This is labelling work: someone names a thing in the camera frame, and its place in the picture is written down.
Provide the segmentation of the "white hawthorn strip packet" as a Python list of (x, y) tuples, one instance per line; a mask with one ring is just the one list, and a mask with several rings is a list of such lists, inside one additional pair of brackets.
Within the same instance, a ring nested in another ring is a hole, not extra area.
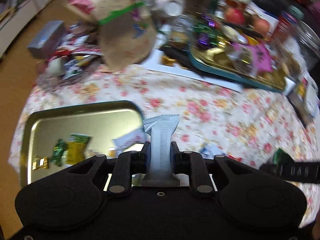
[(118, 154), (124, 152), (127, 148), (133, 146), (134, 144), (143, 144), (147, 140), (147, 135), (143, 127), (135, 129), (121, 137), (113, 139), (116, 152)]

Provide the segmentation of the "blue white raisin packet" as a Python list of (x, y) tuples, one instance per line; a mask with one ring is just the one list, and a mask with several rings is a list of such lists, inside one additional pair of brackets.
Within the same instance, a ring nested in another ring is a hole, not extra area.
[(204, 159), (214, 159), (216, 155), (225, 155), (216, 144), (205, 144), (200, 150)]

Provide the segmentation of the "grey white snack bar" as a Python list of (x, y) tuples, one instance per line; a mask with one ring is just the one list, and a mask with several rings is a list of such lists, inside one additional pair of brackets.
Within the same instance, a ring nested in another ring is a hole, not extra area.
[(176, 131), (179, 121), (178, 114), (159, 115), (143, 121), (144, 130), (150, 136), (150, 161), (142, 186), (180, 185), (180, 180), (173, 174), (170, 153), (171, 136)]

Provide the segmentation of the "green pea snack packet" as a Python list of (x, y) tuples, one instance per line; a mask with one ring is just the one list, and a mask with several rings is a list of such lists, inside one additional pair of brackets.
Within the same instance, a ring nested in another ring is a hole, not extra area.
[(85, 160), (85, 150), (91, 137), (84, 134), (71, 134), (67, 143), (66, 164), (74, 165)]

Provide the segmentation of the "gold candy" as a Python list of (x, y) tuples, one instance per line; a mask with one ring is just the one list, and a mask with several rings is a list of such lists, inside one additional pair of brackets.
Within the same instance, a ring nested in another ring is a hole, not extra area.
[(32, 162), (32, 170), (39, 168), (47, 169), (49, 167), (49, 159), (47, 157), (34, 157)]

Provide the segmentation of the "orange white small packet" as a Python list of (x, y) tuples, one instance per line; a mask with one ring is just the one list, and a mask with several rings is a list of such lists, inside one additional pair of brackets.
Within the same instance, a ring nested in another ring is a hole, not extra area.
[(116, 158), (117, 157), (117, 149), (115, 147), (110, 147), (107, 153), (108, 158)]

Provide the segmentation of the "dark green candy packet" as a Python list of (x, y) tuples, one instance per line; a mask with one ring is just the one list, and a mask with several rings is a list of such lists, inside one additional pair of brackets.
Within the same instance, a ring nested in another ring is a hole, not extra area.
[(272, 164), (280, 165), (280, 164), (291, 164), (295, 161), (292, 157), (283, 151), (281, 148), (277, 149), (272, 158)]

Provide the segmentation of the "gold tray with snacks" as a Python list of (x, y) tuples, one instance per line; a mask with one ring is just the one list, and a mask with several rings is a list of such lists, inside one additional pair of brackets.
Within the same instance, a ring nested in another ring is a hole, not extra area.
[(250, 28), (208, 14), (198, 16), (189, 41), (192, 65), (208, 74), (236, 81), (254, 88), (283, 92), (285, 72), (272, 60), (272, 72), (258, 73), (248, 46), (263, 43), (271, 52), (263, 36)]

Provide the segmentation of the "raisin packet in dish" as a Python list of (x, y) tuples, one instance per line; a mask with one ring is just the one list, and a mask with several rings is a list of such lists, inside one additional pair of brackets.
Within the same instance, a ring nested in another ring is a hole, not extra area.
[(78, 60), (73, 59), (64, 64), (65, 75), (63, 76), (63, 80), (67, 80), (73, 76), (78, 76), (83, 72), (82, 68)]

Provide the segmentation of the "clear glass dish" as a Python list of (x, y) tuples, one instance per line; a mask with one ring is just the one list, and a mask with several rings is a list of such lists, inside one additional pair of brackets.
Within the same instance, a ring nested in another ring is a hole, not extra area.
[(59, 88), (84, 82), (98, 70), (102, 60), (94, 56), (93, 60), (84, 65), (81, 65), (76, 59), (66, 64), (68, 69), (63, 74), (54, 76), (45, 71), (36, 79), (36, 84), (43, 90), (53, 93)]

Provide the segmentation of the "white tape roll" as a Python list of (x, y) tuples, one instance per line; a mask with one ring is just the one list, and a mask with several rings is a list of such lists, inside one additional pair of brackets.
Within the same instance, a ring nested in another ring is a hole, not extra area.
[(46, 72), (51, 76), (65, 75), (64, 64), (65, 59), (63, 57), (49, 61)]

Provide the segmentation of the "small glass cookie jar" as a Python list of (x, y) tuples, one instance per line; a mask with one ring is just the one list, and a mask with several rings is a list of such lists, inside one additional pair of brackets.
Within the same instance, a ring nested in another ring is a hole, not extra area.
[(192, 37), (193, 25), (193, 18), (188, 15), (174, 18), (171, 24), (169, 44), (178, 49), (186, 47)]

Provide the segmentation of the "grey cardboard box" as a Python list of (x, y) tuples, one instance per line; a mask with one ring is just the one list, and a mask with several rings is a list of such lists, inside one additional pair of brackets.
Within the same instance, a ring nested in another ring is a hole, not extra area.
[(36, 59), (48, 59), (66, 34), (64, 21), (48, 22), (32, 39), (27, 49)]

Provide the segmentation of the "white jar lid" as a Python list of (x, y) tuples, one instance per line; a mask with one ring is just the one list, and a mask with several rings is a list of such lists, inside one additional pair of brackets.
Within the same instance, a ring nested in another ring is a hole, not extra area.
[(181, 3), (176, 1), (167, 1), (164, 5), (163, 11), (168, 17), (177, 17), (182, 13), (183, 7)]

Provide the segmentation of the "white tv cabinet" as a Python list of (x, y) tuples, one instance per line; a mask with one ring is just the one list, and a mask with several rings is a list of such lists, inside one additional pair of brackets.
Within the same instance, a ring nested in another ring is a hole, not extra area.
[(1, 57), (38, 12), (35, 0), (26, 0), (15, 14), (1, 23)]

